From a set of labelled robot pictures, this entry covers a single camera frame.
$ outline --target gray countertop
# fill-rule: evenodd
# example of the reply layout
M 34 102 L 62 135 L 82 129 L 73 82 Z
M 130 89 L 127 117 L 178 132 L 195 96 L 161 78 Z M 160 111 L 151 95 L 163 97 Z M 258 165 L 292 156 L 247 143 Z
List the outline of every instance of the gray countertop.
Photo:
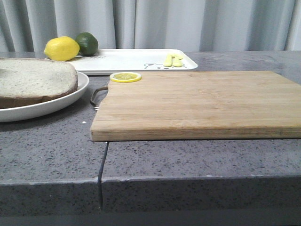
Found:
M 300 51 L 186 54 L 198 71 L 269 70 L 301 84 Z M 110 142 L 106 152 L 90 140 L 89 98 L 107 81 L 91 76 L 56 113 L 0 124 L 0 215 L 301 207 L 301 139 Z

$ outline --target bread slice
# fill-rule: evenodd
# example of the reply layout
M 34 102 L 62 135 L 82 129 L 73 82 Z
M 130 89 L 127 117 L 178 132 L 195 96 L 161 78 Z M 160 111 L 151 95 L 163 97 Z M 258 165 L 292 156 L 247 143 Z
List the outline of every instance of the bread slice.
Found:
M 0 108 L 54 100 L 77 90 L 78 77 L 67 62 L 0 58 Z

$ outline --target lemon slice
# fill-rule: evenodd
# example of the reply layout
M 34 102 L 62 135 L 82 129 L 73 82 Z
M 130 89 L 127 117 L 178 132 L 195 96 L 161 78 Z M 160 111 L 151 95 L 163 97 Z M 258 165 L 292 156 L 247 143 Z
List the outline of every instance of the lemon slice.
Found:
M 135 72 L 119 72 L 110 75 L 110 80 L 115 82 L 134 82 L 140 79 L 141 75 Z

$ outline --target lime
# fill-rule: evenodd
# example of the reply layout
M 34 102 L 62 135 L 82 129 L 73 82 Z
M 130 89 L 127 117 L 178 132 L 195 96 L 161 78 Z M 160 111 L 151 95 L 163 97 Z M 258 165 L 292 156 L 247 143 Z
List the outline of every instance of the lime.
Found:
M 51 39 L 45 46 L 44 53 L 52 60 L 71 60 L 79 53 L 79 45 L 68 36 Z
M 79 44 L 79 52 L 83 56 L 92 56 L 98 50 L 97 39 L 89 32 L 80 33 L 75 41 Z
M 134 82 L 140 79 L 141 75 L 135 72 L 119 72 L 110 75 L 110 80 L 115 82 Z

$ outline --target white tray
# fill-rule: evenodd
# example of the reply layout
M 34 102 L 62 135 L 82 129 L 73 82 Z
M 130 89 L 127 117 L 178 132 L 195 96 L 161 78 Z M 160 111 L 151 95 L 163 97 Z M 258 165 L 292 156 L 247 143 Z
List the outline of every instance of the white tray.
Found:
M 69 106 L 84 94 L 89 83 L 88 76 L 81 72 L 77 72 L 77 75 L 79 79 L 77 91 L 64 97 L 40 104 L 0 109 L 0 122 L 31 119 L 56 112 Z
M 164 67 L 168 53 L 183 56 L 182 67 Z M 194 71 L 198 65 L 177 49 L 100 49 L 95 56 L 77 56 L 68 61 L 87 75 L 108 75 L 122 71 Z

